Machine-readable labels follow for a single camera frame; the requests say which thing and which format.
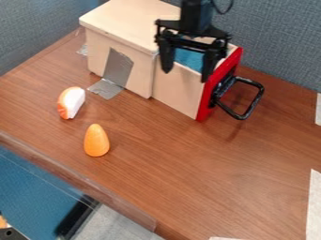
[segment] red panel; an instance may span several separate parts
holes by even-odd
[[[198,113],[196,116],[197,121],[204,121],[213,109],[208,108],[210,96],[214,87],[221,81],[221,79],[233,68],[236,67],[243,54],[242,48],[237,48],[209,77],[209,80],[205,83],[203,95]]]

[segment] orange toy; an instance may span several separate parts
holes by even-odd
[[[92,124],[84,136],[84,151],[91,157],[100,157],[110,149],[106,132],[99,124]]]

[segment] box lid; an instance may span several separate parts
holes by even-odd
[[[157,19],[178,20],[179,7],[160,0],[111,0],[79,20],[86,28],[153,54],[158,50]]]

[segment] light-colored wooden box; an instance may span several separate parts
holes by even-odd
[[[178,7],[159,0],[111,0],[86,13],[80,24],[85,27],[89,70],[102,76],[113,48],[133,62],[126,88],[150,98],[158,53],[155,21],[178,18]]]
[[[196,40],[208,43],[213,38],[197,38]],[[227,57],[222,59],[215,69],[237,49],[237,46],[229,44],[228,48]],[[204,87],[205,84],[201,83],[201,73],[175,62],[173,69],[166,74],[161,69],[160,57],[157,57],[153,98],[196,119]]]

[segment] black handle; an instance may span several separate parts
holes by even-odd
[[[228,114],[230,114],[231,116],[233,116],[237,120],[246,120],[252,114],[252,112],[255,109],[257,103],[262,98],[262,96],[264,94],[264,86],[259,82],[255,82],[255,81],[252,81],[250,79],[243,79],[243,78],[240,78],[240,77],[236,77],[236,82],[246,83],[248,85],[255,86],[259,90],[259,92],[257,93],[255,99],[252,101],[252,103],[250,104],[248,109],[245,111],[245,113],[238,114],[238,113],[234,112],[232,109],[230,109],[229,107],[227,107],[224,103],[222,103],[219,100],[216,101],[216,104],[218,104],[224,111],[226,111]]]

